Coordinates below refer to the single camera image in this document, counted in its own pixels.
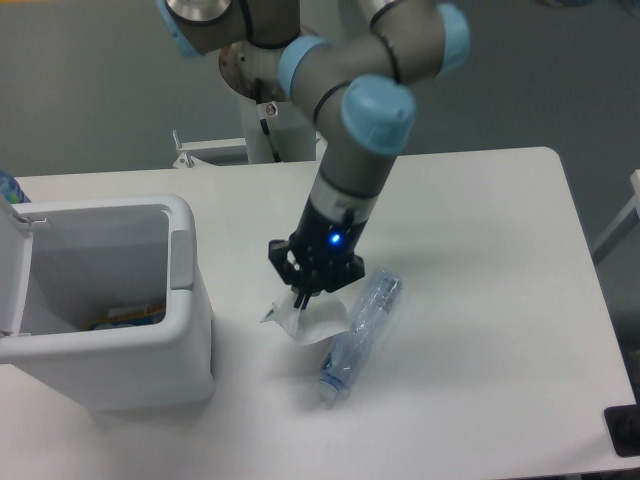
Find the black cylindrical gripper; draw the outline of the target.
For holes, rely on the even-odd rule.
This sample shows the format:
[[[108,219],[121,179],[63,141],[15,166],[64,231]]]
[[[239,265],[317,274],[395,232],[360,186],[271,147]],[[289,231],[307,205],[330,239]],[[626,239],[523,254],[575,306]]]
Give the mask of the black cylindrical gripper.
[[[355,248],[373,210],[373,199],[341,192],[329,184],[312,186],[295,232],[268,243],[268,258],[307,308],[321,292],[334,293],[365,276]]]

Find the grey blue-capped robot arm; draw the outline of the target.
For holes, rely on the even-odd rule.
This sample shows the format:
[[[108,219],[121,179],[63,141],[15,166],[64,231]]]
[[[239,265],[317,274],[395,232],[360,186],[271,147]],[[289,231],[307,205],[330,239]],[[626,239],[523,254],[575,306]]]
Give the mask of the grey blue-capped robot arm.
[[[268,257],[305,309],[365,274],[355,248],[416,117],[414,82],[462,65],[471,49],[452,3],[363,1],[368,31],[334,46],[302,32],[296,1],[160,1],[157,9],[185,56],[238,42],[278,54],[274,84],[327,147],[296,230]]]

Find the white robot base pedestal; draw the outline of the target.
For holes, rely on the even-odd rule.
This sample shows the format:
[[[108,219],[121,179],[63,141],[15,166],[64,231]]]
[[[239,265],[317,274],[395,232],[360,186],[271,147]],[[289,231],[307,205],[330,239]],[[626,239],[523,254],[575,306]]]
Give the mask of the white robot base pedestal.
[[[267,147],[283,162],[316,159],[316,131],[278,80],[283,52],[282,48],[264,49],[243,40],[223,47],[219,53],[219,71],[238,99],[252,161],[265,161]]]

